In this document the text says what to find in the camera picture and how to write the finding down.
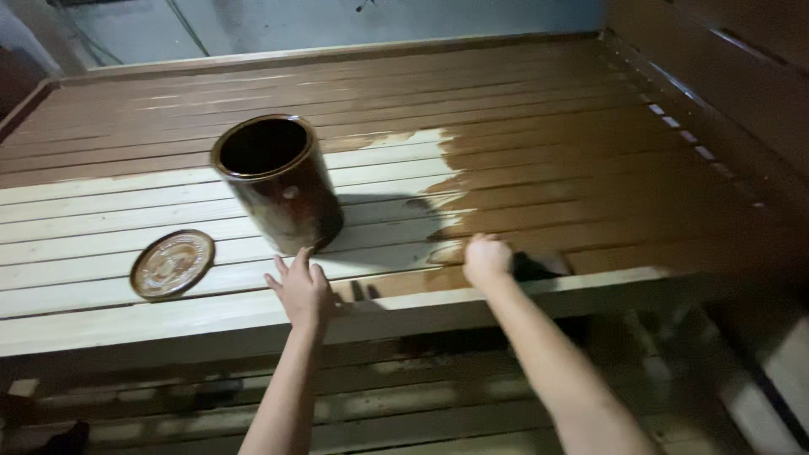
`deck board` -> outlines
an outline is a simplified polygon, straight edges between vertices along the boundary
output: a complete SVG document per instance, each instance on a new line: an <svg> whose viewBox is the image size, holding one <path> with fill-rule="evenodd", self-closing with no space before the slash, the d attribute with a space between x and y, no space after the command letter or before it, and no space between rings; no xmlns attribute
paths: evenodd
<svg viewBox="0 0 809 455"><path fill-rule="evenodd" d="M221 133L279 110L316 127L344 207L344 231L314 258L338 287L386 283L392 298L464 288L457 266L479 231L530 254L559 250L579 273L805 256L778 214L738 190L747 176L700 153L660 96L595 40L67 83L0 144L0 329L72 321L87 346L126 341L102 325L145 303L129 289L131 261L177 228L212 235L214 267L132 313L145 331L130 341L199 333L188 326L210 317L206 299L245 306L200 327L239 328L251 314L285 324L255 306L275 252L207 165ZM386 278L403 272L409 292ZM174 311L195 302L199 312ZM148 329L168 314L174 335ZM57 350L68 333L0 339L0 354Z"/></svg>

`person's right hand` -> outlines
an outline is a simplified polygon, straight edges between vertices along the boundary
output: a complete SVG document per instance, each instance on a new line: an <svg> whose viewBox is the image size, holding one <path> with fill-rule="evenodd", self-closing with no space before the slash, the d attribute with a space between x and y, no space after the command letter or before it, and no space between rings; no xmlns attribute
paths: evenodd
<svg viewBox="0 0 809 455"><path fill-rule="evenodd" d="M478 289L499 278L510 278L512 254L496 234L475 234L466 246L464 276Z"/></svg>
<svg viewBox="0 0 809 455"><path fill-rule="evenodd" d="M334 295L323 269L317 264L309 266L312 250L311 247L301 248L288 268L281 257L275 255L281 282L264 274L267 285L281 299L293 329L324 329L334 313Z"/></svg>

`open paint can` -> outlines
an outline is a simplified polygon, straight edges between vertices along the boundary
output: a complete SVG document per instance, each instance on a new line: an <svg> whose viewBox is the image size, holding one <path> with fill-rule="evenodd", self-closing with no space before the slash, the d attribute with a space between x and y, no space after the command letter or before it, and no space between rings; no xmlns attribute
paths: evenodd
<svg viewBox="0 0 809 455"><path fill-rule="evenodd" d="M234 126L214 145L211 164L278 251L321 249L343 226L315 130L298 116Z"/></svg>

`wooden trim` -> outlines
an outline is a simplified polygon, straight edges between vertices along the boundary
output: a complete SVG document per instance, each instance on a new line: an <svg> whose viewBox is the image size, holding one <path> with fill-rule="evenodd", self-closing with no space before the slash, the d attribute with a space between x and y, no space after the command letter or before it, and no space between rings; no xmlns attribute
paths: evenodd
<svg viewBox="0 0 809 455"><path fill-rule="evenodd" d="M53 79L44 79L36 85L34 90L20 101L19 104L0 121L0 142L5 140L14 130L31 114L37 106L44 101L50 93L58 88L59 82Z"/></svg>
<svg viewBox="0 0 809 455"><path fill-rule="evenodd" d="M678 0L680 8L702 23L726 30L756 52L809 74L806 24L809 3L801 0Z"/></svg>
<svg viewBox="0 0 809 455"><path fill-rule="evenodd" d="M717 157L734 170L753 178L748 184L777 211L792 215L797 224L809 222L809 181L776 151L739 123L720 112L688 85L657 66L615 32L603 34L607 47L660 87L667 97L657 102L694 133Z"/></svg>
<svg viewBox="0 0 809 455"><path fill-rule="evenodd" d="M568 317L628 308L656 309L693 301L692 296L698 294L708 292L718 297L726 291L702 283L698 277L670 279L665 270L642 267L523 283L523 289L537 298L551 317ZM382 297L350 305L346 311L349 314L337 318L330 327L326 343L496 324L484 296L472 288ZM280 350L286 340L286 315L271 291L0 321L0 356L262 326L259 337L244 332L250 337L244 340L243 355Z"/></svg>
<svg viewBox="0 0 809 455"><path fill-rule="evenodd" d="M803 179L809 177L809 79L803 74L695 22L664 0L610 2L608 27L690 94L776 151Z"/></svg>
<svg viewBox="0 0 809 455"><path fill-rule="evenodd" d="M401 57L419 53L445 53L466 49L487 49L526 43L555 43L588 40L596 32L524 33L519 35L461 36L428 40L394 41L367 45L345 45L311 49L246 53L221 57L190 58L160 63L106 66L88 71L86 76L66 78L67 86L86 85L110 80L152 79L164 76L213 74L222 72L298 66L311 63L345 62L382 57Z"/></svg>

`wall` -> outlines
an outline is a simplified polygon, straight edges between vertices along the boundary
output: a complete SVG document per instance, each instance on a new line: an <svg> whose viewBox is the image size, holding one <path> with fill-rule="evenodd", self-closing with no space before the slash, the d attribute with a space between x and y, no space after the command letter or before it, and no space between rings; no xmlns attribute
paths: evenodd
<svg viewBox="0 0 809 455"><path fill-rule="evenodd" d="M603 0L176 0L211 55L448 36L595 30ZM203 54L165 0L73 6L124 63Z"/></svg>
<svg viewBox="0 0 809 455"><path fill-rule="evenodd" d="M0 0L0 47L26 55L45 72L58 74L60 71L33 33L11 13L5 0Z"/></svg>

